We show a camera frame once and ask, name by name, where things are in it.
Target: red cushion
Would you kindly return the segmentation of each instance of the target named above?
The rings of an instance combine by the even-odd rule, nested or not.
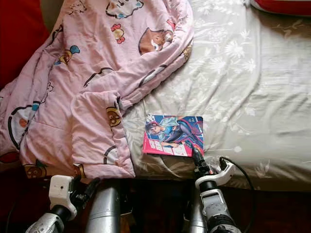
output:
[[[254,0],[263,10],[279,14],[311,16],[310,0]]]
[[[48,36],[40,0],[0,0],[0,89],[19,75]]]

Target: cartoon print blanket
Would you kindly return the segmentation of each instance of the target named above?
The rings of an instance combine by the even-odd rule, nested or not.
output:
[[[1,165],[19,151],[29,178],[134,177],[122,115],[187,61],[191,7],[187,0],[68,0],[64,11],[0,92]]]

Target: metal cylinder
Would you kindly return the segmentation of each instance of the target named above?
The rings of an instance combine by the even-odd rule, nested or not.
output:
[[[194,187],[192,195],[192,208],[190,216],[190,228],[189,233],[206,233],[207,228],[202,216],[202,202],[200,198],[199,190]]]
[[[104,180],[97,188],[86,233],[120,233],[119,180]]]

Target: mattress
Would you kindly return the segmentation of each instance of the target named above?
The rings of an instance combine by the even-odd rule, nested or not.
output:
[[[188,63],[127,111],[138,178],[193,178],[189,158],[141,152],[147,114],[202,116],[205,159],[237,162],[258,190],[311,190],[311,19],[242,0],[192,0]],[[228,186],[247,188],[238,172]]]

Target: bed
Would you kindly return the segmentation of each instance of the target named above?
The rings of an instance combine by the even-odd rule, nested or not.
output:
[[[123,116],[137,178],[190,179],[189,158],[141,152],[147,114],[202,116],[205,158],[226,156],[258,190],[311,190],[311,20],[242,0],[192,0],[188,62]],[[59,28],[69,5],[54,26]],[[229,186],[247,188],[241,173]]]

